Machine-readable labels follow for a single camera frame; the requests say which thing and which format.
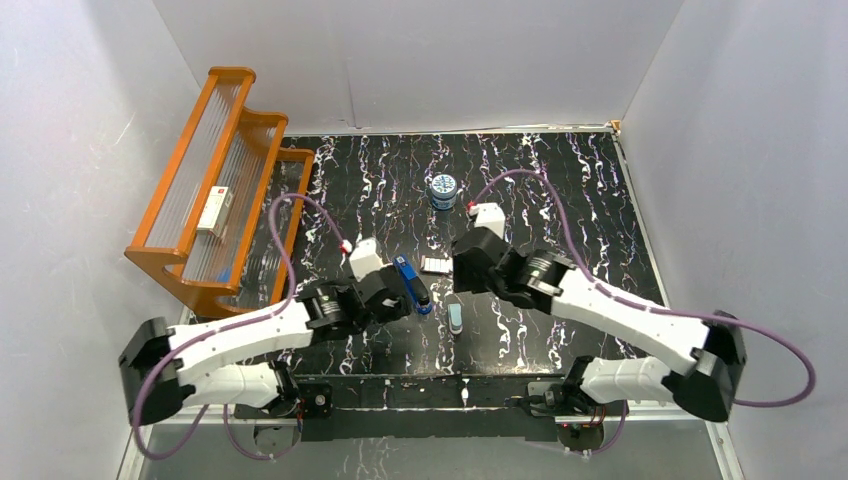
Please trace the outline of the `blue black stapler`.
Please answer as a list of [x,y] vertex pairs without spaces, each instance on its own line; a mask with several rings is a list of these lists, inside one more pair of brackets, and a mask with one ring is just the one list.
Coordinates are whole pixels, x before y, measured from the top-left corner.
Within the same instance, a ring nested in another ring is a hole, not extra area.
[[408,258],[399,254],[394,257],[393,265],[404,281],[407,293],[413,301],[418,314],[427,315],[432,311],[430,292]]

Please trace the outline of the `silver staple strips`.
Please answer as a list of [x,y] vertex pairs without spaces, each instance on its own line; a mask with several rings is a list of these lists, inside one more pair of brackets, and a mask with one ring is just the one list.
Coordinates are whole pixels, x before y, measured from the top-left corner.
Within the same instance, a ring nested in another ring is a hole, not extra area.
[[423,256],[420,263],[423,273],[433,275],[450,275],[453,272],[453,261],[451,259]]

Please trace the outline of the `white light-blue staple remover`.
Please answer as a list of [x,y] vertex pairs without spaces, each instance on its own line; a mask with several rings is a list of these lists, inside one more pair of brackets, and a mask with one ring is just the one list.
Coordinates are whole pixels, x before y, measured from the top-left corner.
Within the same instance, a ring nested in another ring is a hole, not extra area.
[[448,305],[448,326],[453,335],[459,335],[463,331],[462,308],[458,303]]

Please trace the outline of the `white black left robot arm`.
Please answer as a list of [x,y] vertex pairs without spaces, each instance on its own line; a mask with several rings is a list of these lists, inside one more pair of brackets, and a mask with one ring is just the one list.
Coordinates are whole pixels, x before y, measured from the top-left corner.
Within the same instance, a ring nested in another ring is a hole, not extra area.
[[297,387],[282,368],[249,359],[344,340],[413,310],[405,280],[386,265],[360,281],[314,283],[289,302],[223,320],[170,326],[162,317],[148,319],[118,357],[128,420],[150,425],[205,404],[286,416],[297,407]]

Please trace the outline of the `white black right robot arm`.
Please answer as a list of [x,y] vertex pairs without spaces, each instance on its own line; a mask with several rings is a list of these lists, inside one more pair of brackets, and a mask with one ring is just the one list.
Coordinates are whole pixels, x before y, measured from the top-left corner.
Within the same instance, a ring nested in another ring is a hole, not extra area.
[[589,414],[617,401],[673,402],[710,422],[724,422],[746,364],[744,340],[730,316],[700,320],[609,286],[597,286],[575,262],[537,249],[523,254],[486,227],[452,243],[457,292],[492,293],[521,309],[575,320],[613,335],[645,357],[575,359],[561,383],[530,383],[508,400],[532,415]]

